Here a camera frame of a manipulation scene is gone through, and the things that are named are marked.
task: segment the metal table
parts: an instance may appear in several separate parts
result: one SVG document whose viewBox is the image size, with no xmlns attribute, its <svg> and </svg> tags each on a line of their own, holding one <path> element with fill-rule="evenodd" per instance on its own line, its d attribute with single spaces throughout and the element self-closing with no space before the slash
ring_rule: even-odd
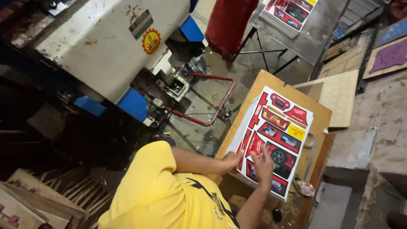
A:
<svg viewBox="0 0 407 229">
<path fill-rule="evenodd" d="M 263 0 L 263 2 L 256 8 L 250 17 L 249 24 L 252 25 L 253 28 L 246 36 L 238 53 L 234 56 L 232 61 L 234 61 L 239 54 L 261 53 L 263 55 L 266 69 L 269 71 L 264 54 L 268 52 L 281 52 L 278 56 L 278 58 L 280 58 L 287 50 L 290 50 L 296 54 L 296 56 L 276 70 L 273 75 L 287 67 L 298 57 L 306 60 L 308 63 L 314 66 L 317 66 L 321 62 L 327 48 L 329 47 L 334 32 L 339 25 L 340 18 L 348 8 L 350 0 L 318 0 L 318 3 L 315 5 L 315 8 L 313 9 L 301 32 L 294 38 L 289 38 L 279 29 L 260 18 L 261 12 L 270 1 L 271 0 Z M 260 37 L 258 36 L 258 31 L 269 36 L 271 39 L 283 45 L 286 49 L 272 51 L 263 50 Z M 255 33 L 258 36 L 261 50 L 241 52 L 248 39 L 253 37 Z M 312 79 L 312 76 L 315 75 L 316 69 L 317 68 L 314 69 L 310 79 Z"/>
</svg>

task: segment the hand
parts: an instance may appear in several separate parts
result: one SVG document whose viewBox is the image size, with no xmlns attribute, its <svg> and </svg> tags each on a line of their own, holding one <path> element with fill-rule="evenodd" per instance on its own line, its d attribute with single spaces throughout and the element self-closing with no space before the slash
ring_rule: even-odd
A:
<svg viewBox="0 0 407 229">
<path fill-rule="evenodd" d="M 237 154 L 233 151 L 229 151 L 222 159 L 222 170 L 220 172 L 221 175 L 226 174 L 227 172 L 236 168 L 239 164 L 240 160 L 242 159 L 245 151 L 239 150 Z"/>
<path fill-rule="evenodd" d="M 273 160 L 271 159 L 267 149 L 264 145 L 260 147 L 259 155 L 253 151 L 250 152 L 256 168 L 256 175 L 259 179 L 260 185 L 269 192 L 271 190 L 271 183 L 273 180 Z"/>
</svg>

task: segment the round logo sticker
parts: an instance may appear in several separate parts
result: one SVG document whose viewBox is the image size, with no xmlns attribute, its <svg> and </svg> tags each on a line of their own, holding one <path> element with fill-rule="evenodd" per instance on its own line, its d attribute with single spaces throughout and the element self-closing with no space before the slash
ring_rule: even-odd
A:
<svg viewBox="0 0 407 229">
<path fill-rule="evenodd" d="M 148 55 L 153 54 L 160 46 L 160 33 L 155 29 L 147 30 L 143 35 L 142 46 L 144 52 Z"/>
</svg>

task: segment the red metal pipe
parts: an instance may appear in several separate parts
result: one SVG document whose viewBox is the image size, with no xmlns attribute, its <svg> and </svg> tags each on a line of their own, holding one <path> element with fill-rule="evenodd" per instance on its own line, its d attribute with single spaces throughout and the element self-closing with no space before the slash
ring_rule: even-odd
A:
<svg viewBox="0 0 407 229">
<path fill-rule="evenodd" d="M 219 104 L 218 109 L 215 111 L 215 113 L 214 113 L 213 116 L 212 116 L 212 119 L 211 119 L 209 122 L 204 123 L 203 121 L 198 120 L 198 119 L 196 119 L 196 118 L 192 118 L 191 116 L 188 116 L 188 115 L 186 115 L 186 114 L 183 114 L 183 113 L 179 112 L 178 110 L 172 110 L 172 109 L 169 108 L 169 107 L 165 107 L 165 109 L 166 109 L 168 112 L 171 112 L 171 113 L 177 115 L 178 117 L 188 119 L 189 121 L 192 121 L 192 122 L 197 123 L 197 124 L 202 125 L 202 126 L 210 126 L 210 125 L 212 125 L 212 124 L 215 122 L 215 120 L 218 118 L 218 115 L 219 115 L 219 113 L 221 112 L 222 108 L 224 107 L 226 100 L 229 98 L 230 93 L 232 93 L 232 90 L 233 90 L 233 88 L 234 88 L 234 85 L 235 85 L 235 83 L 236 83 L 236 80 L 234 80 L 234 79 L 232 79 L 232 78 L 226 78 L 226 77 L 221 77 L 221 76 L 216 76 L 216 75 L 207 75 L 207 74 L 201 74 L 201 73 L 189 73 L 188 75 L 191 75 L 191 76 L 198 76 L 198 77 L 206 78 L 206 79 L 220 79 L 220 80 L 232 81 L 232 85 L 230 86 L 230 88 L 229 88 L 228 91 L 226 92 L 225 97 L 222 99 L 221 104 Z"/>
</svg>

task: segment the purple foam sheet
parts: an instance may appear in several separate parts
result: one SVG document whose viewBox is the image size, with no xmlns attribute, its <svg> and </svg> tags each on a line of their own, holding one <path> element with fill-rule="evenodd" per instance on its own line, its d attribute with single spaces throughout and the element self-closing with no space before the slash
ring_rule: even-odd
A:
<svg viewBox="0 0 407 229">
<path fill-rule="evenodd" d="M 374 73 L 395 65 L 403 65 L 407 60 L 406 55 L 407 40 L 403 40 L 399 43 L 383 48 L 377 52 L 373 68 L 369 71 L 369 73 Z"/>
</svg>

